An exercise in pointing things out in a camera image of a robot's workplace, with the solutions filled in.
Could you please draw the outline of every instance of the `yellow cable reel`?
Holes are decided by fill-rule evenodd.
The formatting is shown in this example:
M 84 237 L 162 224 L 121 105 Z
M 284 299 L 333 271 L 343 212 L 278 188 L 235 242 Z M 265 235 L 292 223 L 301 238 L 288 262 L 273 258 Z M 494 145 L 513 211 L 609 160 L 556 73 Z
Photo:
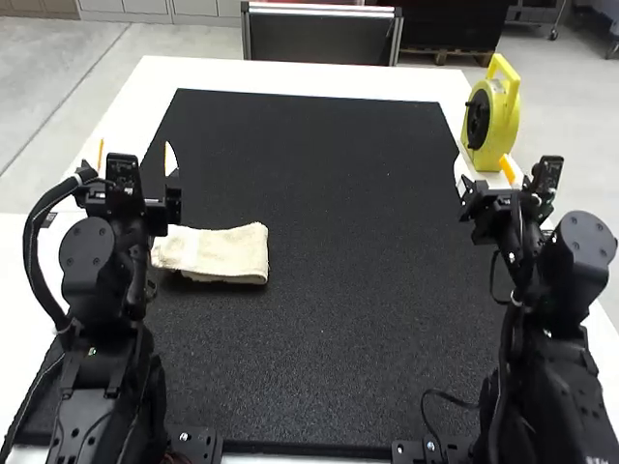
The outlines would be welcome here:
M 497 71 L 503 79 L 494 75 Z M 520 121 L 520 76 L 503 55 L 494 53 L 486 79 L 473 87 L 460 139 L 478 171 L 501 170 L 499 160 L 514 147 Z

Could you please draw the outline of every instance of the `black container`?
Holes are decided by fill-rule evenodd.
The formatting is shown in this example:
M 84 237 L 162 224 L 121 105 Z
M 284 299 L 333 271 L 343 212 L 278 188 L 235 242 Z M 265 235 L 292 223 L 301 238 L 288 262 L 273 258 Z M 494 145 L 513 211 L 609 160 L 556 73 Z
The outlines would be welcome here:
M 401 48 L 494 50 L 509 0 L 379 0 L 402 7 Z

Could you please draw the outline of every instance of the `grey floor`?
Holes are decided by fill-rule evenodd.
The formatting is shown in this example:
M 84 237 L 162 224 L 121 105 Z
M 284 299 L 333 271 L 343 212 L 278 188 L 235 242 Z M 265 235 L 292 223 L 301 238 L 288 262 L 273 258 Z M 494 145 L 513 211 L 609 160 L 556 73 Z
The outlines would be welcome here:
M 619 60 L 602 59 L 604 32 L 574 19 L 558 41 L 509 29 L 498 46 L 520 73 L 521 123 L 513 155 L 566 165 L 555 219 L 599 215 L 619 236 Z M 239 29 L 0 17 L 0 212 L 26 213 L 76 156 L 146 54 L 242 58 Z M 403 66 L 433 66 L 403 58 Z M 471 83 L 469 59 L 448 59 Z M 619 328 L 619 258 L 602 303 Z

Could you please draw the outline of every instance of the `rubber mat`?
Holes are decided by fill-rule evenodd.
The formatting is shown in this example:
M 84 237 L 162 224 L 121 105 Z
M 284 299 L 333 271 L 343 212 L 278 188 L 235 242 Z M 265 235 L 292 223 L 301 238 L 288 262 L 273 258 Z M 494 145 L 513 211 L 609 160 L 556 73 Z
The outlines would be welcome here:
M 457 222 L 457 147 L 437 103 L 179 90 L 142 163 L 150 195 L 165 140 L 183 223 L 263 222 L 270 262 L 264 287 L 162 279 L 146 324 L 169 422 L 383 447 L 426 433 L 425 389 L 477 399 L 502 309 L 487 291 L 492 249 Z M 49 433 L 50 391 L 21 441 Z M 438 401 L 438 430 L 476 434 L 474 413 Z

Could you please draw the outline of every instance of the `yellow pencil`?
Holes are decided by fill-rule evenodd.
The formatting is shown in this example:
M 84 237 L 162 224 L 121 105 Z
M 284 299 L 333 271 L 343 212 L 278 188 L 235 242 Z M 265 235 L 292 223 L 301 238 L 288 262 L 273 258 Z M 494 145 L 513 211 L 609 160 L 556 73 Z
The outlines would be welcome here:
M 97 159 L 97 172 L 101 172 L 101 159 L 103 158 L 103 139 L 99 141 L 99 159 Z

